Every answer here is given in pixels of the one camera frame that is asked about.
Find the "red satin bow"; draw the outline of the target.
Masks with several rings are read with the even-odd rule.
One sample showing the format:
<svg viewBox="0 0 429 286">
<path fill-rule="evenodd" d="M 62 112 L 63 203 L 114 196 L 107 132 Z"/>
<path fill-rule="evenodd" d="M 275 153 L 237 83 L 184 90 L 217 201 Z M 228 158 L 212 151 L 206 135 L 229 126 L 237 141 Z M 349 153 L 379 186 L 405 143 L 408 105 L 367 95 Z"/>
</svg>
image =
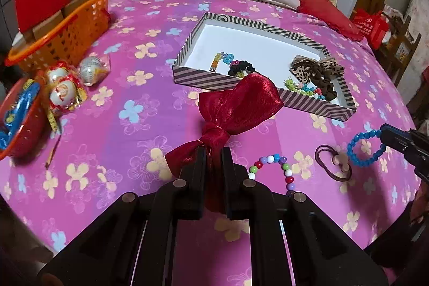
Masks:
<svg viewBox="0 0 429 286">
<path fill-rule="evenodd" d="M 274 116 L 282 107 L 278 89 L 259 73 L 241 79 L 232 90 L 199 95 L 199 112 L 204 119 L 201 137 L 176 147 L 165 155 L 172 175 L 191 165 L 199 147 L 208 151 L 210 168 L 220 167 L 220 153 L 231 136 L 244 133 Z"/>
</svg>

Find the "pink floral bedsheet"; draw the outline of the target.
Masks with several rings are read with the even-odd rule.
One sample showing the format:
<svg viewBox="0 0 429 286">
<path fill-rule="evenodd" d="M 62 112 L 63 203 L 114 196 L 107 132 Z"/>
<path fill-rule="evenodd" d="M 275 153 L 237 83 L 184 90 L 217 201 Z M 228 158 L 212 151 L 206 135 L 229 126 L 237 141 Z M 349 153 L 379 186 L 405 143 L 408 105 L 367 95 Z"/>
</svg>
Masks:
<svg viewBox="0 0 429 286">
<path fill-rule="evenodd" d="M 403 212 L 420 184 L 402 154 L 387 149 L 351 180 L 332 157 L 314 159 L 319 145 L 345 151 L 359 133 L 389 123 L 403 130 L 412 118 L 369 52 L 306 14 L 250 0 L 109 0 L 113 24 L 90 48 L 109 56 L 111 71 L 87 101 L 62 117 L 62 136 L 50 136 L 28 164 L 1 162 L 1 196 L 19 219 L 54 251 L 61 251 L 116 199 L 146 195 L 163 185 L 165 155 L 198 139 L 200 90 L 172 78 L 172 64 L 207 12 L 284 28 L 318 41 L 345 69 L 357 106 L 345 122 L 284 108 L 251 131 L 232 137 L 234 161 L 250 166 L 262 156 L 286 157 L 297 190 L 306 193 L 361 247 L 373 242 Z"/>
</svg>

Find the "wooden chair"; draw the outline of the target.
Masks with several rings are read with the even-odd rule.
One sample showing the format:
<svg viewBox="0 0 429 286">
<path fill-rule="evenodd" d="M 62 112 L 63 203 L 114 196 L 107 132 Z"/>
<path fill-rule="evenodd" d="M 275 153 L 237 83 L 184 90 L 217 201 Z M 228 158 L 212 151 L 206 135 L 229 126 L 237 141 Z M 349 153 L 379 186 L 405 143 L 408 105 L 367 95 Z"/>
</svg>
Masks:
<svg viewBox="0 0 429 286">
<path fill-rule="evenodd" d="M 381 43 L 375 51 L 375 57 L 397 87 L 417 50 L 422 35 L 419 33 L 414 38 L 410 34 L 409 25 L 412 18 L 409 15 L 406 16 L 405 21 L 398 16 L 389 16 L 385 12 L 382 12 L 382 16 L 387 20 L 392 32 L 389 41 Z"/>
</svg>

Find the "leopard print bow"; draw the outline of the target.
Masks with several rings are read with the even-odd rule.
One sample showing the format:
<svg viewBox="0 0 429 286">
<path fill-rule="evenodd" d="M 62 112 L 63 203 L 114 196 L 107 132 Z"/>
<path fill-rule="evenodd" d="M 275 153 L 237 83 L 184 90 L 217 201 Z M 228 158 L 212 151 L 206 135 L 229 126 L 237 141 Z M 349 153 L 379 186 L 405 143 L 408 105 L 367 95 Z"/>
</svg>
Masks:
<svg viewBox="0 0 429 286">
<path fill-rule="evenodd" d="M 309 57 L 297 55 L 290 64 L 289 72 L 303 84 L 316 80 L 314 85 L 327 79 L 331 81 L 344 74 L 344 67 L 333 57 L 316 61 Z"/>
</svg>

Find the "red shopping bag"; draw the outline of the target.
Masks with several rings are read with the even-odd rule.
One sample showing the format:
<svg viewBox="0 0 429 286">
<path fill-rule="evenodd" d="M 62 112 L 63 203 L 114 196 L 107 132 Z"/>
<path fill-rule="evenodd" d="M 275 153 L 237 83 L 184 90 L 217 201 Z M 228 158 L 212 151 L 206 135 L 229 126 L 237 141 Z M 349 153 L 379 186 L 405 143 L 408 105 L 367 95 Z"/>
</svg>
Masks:
<svg viewBox="0 0 429 286">
<path fill-rule="evenodd" d="M 380 48 L 385 34 L 389 31 L 389 24 L 382 11 L 369 14 L 363 9 L 357 9 L 352 17 L 352 23 L 364 35 L 373 50 Z"/>
</svg>

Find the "black scrunchie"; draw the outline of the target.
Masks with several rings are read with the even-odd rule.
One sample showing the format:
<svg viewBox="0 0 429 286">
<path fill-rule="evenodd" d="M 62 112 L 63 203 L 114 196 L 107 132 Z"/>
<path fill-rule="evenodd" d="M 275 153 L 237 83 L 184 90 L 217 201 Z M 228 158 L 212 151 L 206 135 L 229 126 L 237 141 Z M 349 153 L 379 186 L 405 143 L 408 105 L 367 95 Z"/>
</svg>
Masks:
<svg viewBox="0 0 429 286">
<path fill-rule="evenodd" d="M 243 78 L 244 76 L 254 73 L 256 70 L 250 62 L 245 60 L 234 60 L 230 64 L 228 71 L 229 76 Z"/>
</svg>

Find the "striped white-lined box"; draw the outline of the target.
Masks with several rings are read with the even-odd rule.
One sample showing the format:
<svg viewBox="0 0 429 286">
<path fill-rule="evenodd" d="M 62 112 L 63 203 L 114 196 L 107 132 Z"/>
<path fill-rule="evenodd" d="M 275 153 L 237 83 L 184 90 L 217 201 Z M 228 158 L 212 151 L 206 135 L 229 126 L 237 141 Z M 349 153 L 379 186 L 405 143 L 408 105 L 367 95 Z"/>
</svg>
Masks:
<svg viewBox="0 0 429 286">
<path fill-rule="evenodd" d="M 229 76 L 225 63 L 210 69 L 215 55 L 221 52 L 246 60 L 271 79 L 285 107 L 342 122 L 357 111 L 343 77 L 332 81 L 337 97 L 331 102 L 290 91 L 284 85 L 297 55 L 316 61 L 332 58 L 325 45 L 273 25 L 226 14 L 208 12 L 197 22 L 172 66 L 175 83 L 211 91 L 234 88 L 240 80 Z"/>
</svg>

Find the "white red egg ornament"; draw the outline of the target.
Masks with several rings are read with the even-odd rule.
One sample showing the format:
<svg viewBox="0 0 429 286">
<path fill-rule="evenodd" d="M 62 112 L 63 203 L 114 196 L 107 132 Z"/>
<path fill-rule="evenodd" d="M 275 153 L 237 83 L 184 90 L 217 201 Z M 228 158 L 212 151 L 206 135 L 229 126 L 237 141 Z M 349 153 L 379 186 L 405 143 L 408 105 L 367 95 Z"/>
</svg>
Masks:
<svg viewBox="0 0 429 286">
<path fill-rule="evenodd" d="M 64 61 L 57 61 L 47 68 L 47 102 L 56 115 L 74 110 L 87 100 L 77 69 Z"/>
</svg>

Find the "wrapped silver ball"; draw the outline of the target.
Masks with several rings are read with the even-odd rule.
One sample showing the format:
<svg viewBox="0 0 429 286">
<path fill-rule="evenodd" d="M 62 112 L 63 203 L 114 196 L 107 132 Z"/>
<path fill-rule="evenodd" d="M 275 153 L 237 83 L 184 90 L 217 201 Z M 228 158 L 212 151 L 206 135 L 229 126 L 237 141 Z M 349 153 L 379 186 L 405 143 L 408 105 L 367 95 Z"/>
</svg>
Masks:
<svg viewBox="0 0 429 286">
<path fill-rule="evenodd" d="M 85 86 L 93 86 L 102 81 L 110 72 L 109 56 L 88 56 L 79 64 L 79 75 Z"/>
</svg>

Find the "red pillow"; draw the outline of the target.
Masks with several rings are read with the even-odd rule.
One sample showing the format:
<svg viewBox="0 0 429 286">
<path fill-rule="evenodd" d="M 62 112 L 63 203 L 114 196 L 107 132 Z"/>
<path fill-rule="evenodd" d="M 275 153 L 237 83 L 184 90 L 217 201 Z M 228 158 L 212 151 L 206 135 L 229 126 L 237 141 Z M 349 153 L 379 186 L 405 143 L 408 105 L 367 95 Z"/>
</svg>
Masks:
<svg viewBox="0 0 429 286">
<path fill-rule="evenodd" d="M 360 30 L 329 0 L 301 0 L 297 10 L 325 22 L 345 38 L 353 41 L 364 38 Z"/>
</svg>

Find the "red bowl with blue toy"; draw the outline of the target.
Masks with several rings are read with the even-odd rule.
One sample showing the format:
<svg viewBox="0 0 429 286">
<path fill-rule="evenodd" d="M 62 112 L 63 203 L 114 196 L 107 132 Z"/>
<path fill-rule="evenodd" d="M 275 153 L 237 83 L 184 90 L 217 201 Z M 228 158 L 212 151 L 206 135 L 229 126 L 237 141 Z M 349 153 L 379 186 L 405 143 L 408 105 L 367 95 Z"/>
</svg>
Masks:
<svg viewBox="0 0 429 286">
<path fill-rule="evenodd" d="M 21 78 L 1 103 L 1 158 L 25 158 L 42 137 L 47 116 L 42 107 L 43 78 Z"/>
</svg>

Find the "orange plastic basket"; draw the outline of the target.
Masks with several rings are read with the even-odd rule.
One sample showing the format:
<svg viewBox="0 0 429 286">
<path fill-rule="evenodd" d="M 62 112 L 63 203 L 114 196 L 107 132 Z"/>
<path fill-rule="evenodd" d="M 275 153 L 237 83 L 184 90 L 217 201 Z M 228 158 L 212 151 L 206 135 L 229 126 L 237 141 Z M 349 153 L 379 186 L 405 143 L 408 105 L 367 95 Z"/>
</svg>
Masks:
<svg viewBox="0 0 429 286">
<path fill-rule="evenodd" d="M 110 25 L 108 0 L 89 0 L 49 33 L 21 49 L 10 49 L 4 64 L 25 73 L 45 70 L 58 61 L 76 66 Z"/>
</svg>

